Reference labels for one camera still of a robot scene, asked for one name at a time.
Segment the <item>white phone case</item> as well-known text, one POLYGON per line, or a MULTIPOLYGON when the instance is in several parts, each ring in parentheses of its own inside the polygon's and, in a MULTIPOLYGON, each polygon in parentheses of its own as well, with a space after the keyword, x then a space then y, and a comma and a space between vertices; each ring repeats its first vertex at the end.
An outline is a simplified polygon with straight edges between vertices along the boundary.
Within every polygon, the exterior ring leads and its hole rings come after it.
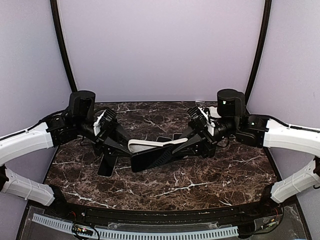
POLYGON ((167 145, 177 145, 177 144, 182 144, 187 142, 187 138, 181 138, 181 139, 176 139, 176 140, 170 140, 166 142, 159 142, 159 141, 148 141, 148 140, 138 140, 138 139, 130 139, 128 141, 128 150, 131 153, 138 153, 154 148, 160 148, 164 147, 167 145))

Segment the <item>black smartphone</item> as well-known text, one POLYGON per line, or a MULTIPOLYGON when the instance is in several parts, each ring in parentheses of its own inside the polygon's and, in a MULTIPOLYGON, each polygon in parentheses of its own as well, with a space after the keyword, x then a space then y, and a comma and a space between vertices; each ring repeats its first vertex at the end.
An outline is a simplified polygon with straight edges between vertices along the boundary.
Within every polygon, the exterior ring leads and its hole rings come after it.
POLYGON ((173 155, 174 148, 173 145, 168 145, 133 153, 130 158, 131 170, 134 173, 142 172, 183 159, 183 155, 173 155))

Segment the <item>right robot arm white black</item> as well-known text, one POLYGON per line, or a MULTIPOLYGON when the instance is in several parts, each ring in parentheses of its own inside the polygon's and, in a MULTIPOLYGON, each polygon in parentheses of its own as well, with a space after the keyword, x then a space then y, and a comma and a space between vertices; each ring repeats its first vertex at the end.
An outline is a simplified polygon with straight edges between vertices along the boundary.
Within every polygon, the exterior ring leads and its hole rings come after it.
POLYGON ((195 107, 188 111, 192 118, 190 138, 176 147, 173 156, 201 155, 210 157, 217 143, 230 135, 241 144, 257 148, 283 148, 314 155, 301 170, 264 188, 255 213, 266 217, 275 206, 320 183, 320 130, 284 123, 272 116, 248 114, 245 95, 234 89, 217 92, 218 118, 195 107))

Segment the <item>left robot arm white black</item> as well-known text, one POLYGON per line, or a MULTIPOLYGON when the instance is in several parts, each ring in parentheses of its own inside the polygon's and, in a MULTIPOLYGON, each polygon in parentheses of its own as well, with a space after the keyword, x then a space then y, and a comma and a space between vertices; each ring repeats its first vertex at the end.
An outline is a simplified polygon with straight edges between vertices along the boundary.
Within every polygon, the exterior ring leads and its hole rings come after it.
POLYGON ((13 159, 29 153, 56 148, 82 136, 91 141, 95 153, 103 160, 111 174, 117 157, 130 157, 128 137, 117 121, 117 114, 102 107, 102 114, 94 117, 96 95, 80 90, 70 94, 68 107, 51 113, 35 125, 6 135, 0 139, 0 191, 31 200, 51 210, 60 218, 67 218, 70 206, 57 186, 35 182, 5 166, 13 159))

